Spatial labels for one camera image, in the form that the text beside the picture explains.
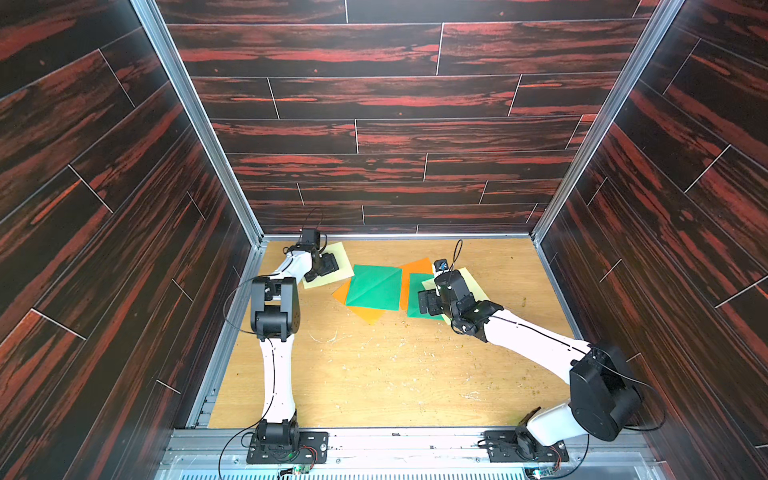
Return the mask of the pale yellow paper sheet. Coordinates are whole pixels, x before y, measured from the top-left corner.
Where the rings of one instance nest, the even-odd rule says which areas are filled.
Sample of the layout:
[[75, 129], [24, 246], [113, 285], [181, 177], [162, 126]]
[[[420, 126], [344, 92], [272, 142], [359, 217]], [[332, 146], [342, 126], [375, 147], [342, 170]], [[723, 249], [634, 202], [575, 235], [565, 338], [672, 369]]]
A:
[[318, 276], [313, 281], [303, 280], [303, 285], [307, 289], [328, 285], [337, 281], [346, 280], [354, 276], [354, 270], [349, 261], [348, 255], [342, 242], [331, 244], [325, 250], [326, 253], [334, 255], [338, 269], [324, 276]]

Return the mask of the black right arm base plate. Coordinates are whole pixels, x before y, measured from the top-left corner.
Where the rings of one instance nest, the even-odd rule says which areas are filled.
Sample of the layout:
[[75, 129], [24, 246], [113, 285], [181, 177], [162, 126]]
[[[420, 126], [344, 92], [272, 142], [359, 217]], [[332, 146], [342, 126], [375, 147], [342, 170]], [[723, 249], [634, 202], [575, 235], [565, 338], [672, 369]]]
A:
[[515, 430], [486, 430], [477, 446], [488, 453], [491, 463], [560, 464], [569, 460], [569, 453], [562, 442], [544, 446], [530, 434]]

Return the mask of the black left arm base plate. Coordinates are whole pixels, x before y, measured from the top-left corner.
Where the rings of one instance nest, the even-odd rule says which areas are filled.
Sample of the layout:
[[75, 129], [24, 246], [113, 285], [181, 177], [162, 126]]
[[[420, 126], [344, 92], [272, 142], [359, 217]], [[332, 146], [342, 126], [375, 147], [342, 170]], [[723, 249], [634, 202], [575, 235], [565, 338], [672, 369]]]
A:
[[293, 433], [255, 433], [250, 441], [246, 462], [249, 465], [325, 464], [329, 433], [299, 429]]

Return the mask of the green paper sheet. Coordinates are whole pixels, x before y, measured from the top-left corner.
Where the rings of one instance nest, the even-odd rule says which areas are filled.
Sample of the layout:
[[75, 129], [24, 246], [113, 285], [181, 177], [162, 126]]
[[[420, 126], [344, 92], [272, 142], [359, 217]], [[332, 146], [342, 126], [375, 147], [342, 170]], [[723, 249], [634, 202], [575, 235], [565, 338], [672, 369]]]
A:
[[443, 319], [442, 315], [431, 316], [428, 313], [422, 313], [419, 307], [418, 293], [425, 290], [423, 283], [427, 282], [430, 289], [434, 289], [434, 276], [432, 274], [411, 273], [409, 275], [409, 293], [408, 293], [408, 307], [407, 316], [409, 318], [420, 318], [440, 321]]
[[386, 266], [355, 265], [346, 305], [386, 311], [400, 306], [402, 269]]

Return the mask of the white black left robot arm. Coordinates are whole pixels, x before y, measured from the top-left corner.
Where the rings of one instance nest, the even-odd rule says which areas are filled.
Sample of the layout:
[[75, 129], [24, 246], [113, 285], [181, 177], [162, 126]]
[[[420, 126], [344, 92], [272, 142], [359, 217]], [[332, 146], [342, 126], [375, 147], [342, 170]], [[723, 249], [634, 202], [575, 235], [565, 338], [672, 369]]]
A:
[[301, 319], [298, 283], [337, 269], [325, 262], [320, 249], [293, 246], [274, 272], [250, 280], [251, 332], [259, 340], [264, 366], [264, 408], [252, 448], [265, 455], [287, 457], [300, 449], [292, 388], [292, 350]]

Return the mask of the aluminium corner post right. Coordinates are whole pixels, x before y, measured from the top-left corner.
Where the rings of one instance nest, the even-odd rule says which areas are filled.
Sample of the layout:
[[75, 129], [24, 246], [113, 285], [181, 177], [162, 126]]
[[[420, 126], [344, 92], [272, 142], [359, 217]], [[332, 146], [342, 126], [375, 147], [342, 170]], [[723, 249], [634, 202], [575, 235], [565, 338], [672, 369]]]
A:
[[675, 17], [683, 6], [683, 0], [660, 1], [651, 15], [637, 44], [632, 50], [625, 66], [617, 77], [616, 83], [601, 107], [596, 119], [587, 132], [581, 146], [567, 170], [560, 186], [549, 206], [532, 232], [532, 241], [537, 249], [541, 248], [548, 230], [564, 207], [568, 197], [586, 170], [591, 158], [599, 148], [623, 104], [638, 82], [659, 44], [663, 40]]

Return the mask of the aluminium front frame rail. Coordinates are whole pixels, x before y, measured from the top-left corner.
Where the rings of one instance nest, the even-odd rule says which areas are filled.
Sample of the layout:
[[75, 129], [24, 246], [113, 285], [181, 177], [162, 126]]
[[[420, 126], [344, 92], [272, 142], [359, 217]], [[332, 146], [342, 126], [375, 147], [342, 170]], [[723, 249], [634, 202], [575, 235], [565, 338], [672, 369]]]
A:
[[324, 428], [321, 461], [307, 450], [286, 464], [250, 465], [248, 438], [234, 429], [175, 431], [158, 479], [669, 479], [639, 433], [613, 442], [563, 441], [563, 460], [494, 462], [482, 427]]

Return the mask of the orange paper sheet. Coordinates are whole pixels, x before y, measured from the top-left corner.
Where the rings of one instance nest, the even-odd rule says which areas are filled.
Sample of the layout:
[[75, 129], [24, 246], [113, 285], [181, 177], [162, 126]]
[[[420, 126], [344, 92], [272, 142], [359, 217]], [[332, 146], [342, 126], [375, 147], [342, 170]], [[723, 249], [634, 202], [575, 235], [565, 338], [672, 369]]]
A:
[[400, 292], [400, 309], [406, 310], [409, 303], [409, 294], [412, 290], [416, 293], [424, 289], [423, 282], [433, 279], [432, 263], [428, 258], [423, 258], [401, 266], [402, 281]]
[[[339, 301], [341, 304], [345, 305], [347, 303], [347, 296], [349, 293], [350, 288], [350, 281], [346, 280], [333, 294], [332, 296]], [[375, 325], [378, 320], [381, 319], [381, 317], [384, 315], [384, 310], [378, 310], [378, 309], [371, 309], [371, 308], [361, 308], [361, 307], [352, 307], [348, 306], [348, 309], [350, 312], [354, 313], [358, 317], [360, 317], [363, 321], [368, 323], [369, 325]]]

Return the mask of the aluminium corner post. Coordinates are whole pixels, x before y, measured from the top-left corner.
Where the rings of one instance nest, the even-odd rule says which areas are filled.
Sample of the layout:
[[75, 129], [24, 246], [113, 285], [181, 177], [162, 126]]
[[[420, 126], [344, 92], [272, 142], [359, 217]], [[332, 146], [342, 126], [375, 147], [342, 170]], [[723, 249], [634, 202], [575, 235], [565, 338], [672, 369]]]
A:
[[549, 206], [532, 232], [532, 241], [537, 249], [541, 248], [548, 230], [564, 207], [568, 197], [586, 170], [591, 158], [599, 148], [623, 104], [638, 82], [659, 44], [663, 40], [675, 17], [683, 6], [683, 0], [660, 1], [651, 15], [637, 44], [632, 50], [625, 66], [617, 77], [616, 83], [601, 107], [596, 119], [587, 132], [581, 146], [567, 170], [560, 186]]
[[264, 237], [263, 230], [226, 157], [157, 3], [151, 0], [130, 0], [130, 4], [189, 117], [248, 240], [252, 246], [259, 247]]

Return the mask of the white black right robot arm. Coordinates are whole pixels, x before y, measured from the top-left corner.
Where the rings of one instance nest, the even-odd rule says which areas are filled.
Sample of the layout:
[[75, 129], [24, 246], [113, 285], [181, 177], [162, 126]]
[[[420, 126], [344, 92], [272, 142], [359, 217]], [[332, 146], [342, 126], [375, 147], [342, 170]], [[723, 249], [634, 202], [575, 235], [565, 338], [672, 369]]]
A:
[[478, 300], [461, 272], [441, 259], [433, 289], [418, 293], [419, 309], [444, 315], [454, 332], [514, 351], [554, 373], [570, 388], [564, 403], [530, 412], [515, 430], [518, 454], [535, 459], [561, 440], [590, 435], [613, 441], [642, 405], [620, 349], [570, 339], [523, 320], [502, 305]]

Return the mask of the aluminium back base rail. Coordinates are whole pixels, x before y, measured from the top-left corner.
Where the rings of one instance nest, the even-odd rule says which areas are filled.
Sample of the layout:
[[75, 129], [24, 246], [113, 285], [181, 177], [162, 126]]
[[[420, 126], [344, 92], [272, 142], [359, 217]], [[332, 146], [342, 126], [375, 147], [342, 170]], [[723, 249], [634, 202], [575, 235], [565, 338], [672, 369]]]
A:
[[[289, 241], [295, 243], [299, 234], [266, 234], [263, 242]], [[328, 234], [330, 241], [378, 241], [378, 240], [458, 240], [458, 239], [531, 239], [526, 233], [425, 233], [425, 234]]]

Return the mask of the aluminium corner post left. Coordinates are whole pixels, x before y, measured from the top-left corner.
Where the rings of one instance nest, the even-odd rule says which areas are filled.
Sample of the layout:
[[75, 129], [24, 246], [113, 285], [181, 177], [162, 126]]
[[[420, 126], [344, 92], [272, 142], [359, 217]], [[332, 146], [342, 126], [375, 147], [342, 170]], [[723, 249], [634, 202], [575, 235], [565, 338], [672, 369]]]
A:
[[130, 4], [189, 117], [248, 240], [252, 246], [259, 247], [264, 237], [263, 230], [226, 157], [157, 3], [151, 0], [130, 0]]

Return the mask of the aluminium left base rail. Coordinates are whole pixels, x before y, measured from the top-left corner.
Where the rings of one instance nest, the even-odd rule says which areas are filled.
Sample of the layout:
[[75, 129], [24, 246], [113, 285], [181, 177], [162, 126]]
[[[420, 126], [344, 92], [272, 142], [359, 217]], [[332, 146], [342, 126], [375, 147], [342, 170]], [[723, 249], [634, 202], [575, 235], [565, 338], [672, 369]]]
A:
[[230, 267], [228, 276], [216, 287], [208, 311], [212, 323], [203, 337], [202, 352], [193, 364], [188, 384], [191, 390], [179, 409], [175, 427], [209, 427], [249, 302], [241, 298], [245, 287], [240, 287], [240, 283], [257, 274], [265, 251], [265, 244], [253, 247], [241, 269]]

